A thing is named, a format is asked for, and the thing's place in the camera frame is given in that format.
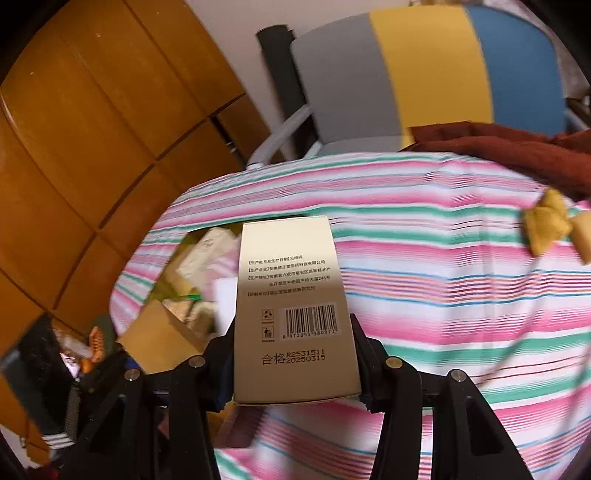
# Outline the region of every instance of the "chair backrest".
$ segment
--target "chair backrest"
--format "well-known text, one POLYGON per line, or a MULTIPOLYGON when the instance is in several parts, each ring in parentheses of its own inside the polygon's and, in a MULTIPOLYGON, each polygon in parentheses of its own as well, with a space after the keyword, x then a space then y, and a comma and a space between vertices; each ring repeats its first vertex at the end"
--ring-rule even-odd
POLYGON ((554 135, 564 99, 553 46, 487 7, 403 7, 344 18, 292 43, 325 142, 456 121, 554 135))

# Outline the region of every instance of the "silver bolt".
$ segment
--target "silver bolt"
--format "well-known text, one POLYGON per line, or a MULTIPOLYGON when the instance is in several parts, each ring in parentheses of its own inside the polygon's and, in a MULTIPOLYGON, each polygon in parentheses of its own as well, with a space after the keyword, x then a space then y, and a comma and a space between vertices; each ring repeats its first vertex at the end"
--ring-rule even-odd
POLYGON ((140 372, 137 368, 131 368, 125 372, 125 379, 133 382, 139 378, 140 372))
POLYGON ((386 359, 386 365, 388 365, 390 368, 400 368, 404 365, 404 363, 397 356, 389 356, 386 359))
POLYGON ((455 369, 455 370, 452 370, 452 378, 456 382, 463 382, 467 378, 467 375, 462 370, 455 369))
POLYGON ((192 356, 189 359, 189 365, 191 365, 191 367, 193 367, 193 368, 202 367, 203 365, 205 365, 205 357, 203 357, 201 355, 192 356))

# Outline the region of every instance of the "barcode number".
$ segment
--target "barcode number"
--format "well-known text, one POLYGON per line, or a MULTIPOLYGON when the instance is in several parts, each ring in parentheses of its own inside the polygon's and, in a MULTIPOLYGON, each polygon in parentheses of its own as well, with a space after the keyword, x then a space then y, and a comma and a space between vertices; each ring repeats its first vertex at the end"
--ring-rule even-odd
POLYGON ((283 339, 295 339, 339 333, 335 304, 285 309, 283 339))

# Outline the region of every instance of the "brown garment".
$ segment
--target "brown garment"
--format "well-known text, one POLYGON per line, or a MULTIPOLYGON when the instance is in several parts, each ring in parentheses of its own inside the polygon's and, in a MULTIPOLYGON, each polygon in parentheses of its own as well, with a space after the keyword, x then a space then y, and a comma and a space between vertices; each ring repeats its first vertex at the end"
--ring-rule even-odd
POLYGON ((405 150, 484 158, 551 185, 573 200, 591 196, 591 130, 551 138, 475 122, 410 130, 417 143, 405 150))

